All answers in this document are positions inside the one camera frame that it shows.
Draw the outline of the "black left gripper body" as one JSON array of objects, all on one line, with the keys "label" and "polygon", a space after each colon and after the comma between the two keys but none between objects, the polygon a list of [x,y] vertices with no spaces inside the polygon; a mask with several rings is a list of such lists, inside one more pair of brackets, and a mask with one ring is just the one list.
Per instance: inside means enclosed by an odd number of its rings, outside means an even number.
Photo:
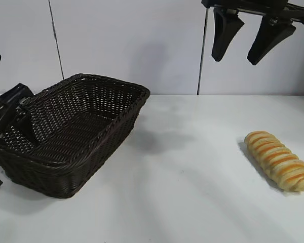
[{"label": "black left gripper body", "polygon": [[23,84],[18,84],[0,95],[0,135],[11,126],[15,127],[17,101],[31,97],[32,91]]}]

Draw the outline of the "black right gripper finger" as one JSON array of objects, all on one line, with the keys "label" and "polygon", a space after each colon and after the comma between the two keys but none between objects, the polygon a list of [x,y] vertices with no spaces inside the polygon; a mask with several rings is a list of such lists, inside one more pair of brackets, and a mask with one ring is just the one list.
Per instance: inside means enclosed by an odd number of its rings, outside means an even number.
[{"label": "black right gripper finger", "polygon": [[292,23],[292,19],[263,16],[247,60],[257,65],[271,49],[294,34],[296,27]]},{"label": "black right gripper finger", "polygon": [[231,41],[244,25],[238,16],[238,10],[214,8],[214,42],[212,57],[219,62],[224,57]]}]

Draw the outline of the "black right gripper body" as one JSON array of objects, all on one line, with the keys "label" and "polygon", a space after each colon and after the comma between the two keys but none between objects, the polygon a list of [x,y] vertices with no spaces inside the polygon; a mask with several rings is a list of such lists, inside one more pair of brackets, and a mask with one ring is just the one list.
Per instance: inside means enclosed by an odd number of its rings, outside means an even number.
[{"label": "black right gripper body", "polygon": [[304,25],[304,7],[288,1],[202,0],[206,8],[266,16],[274,20],[291,20]]}]

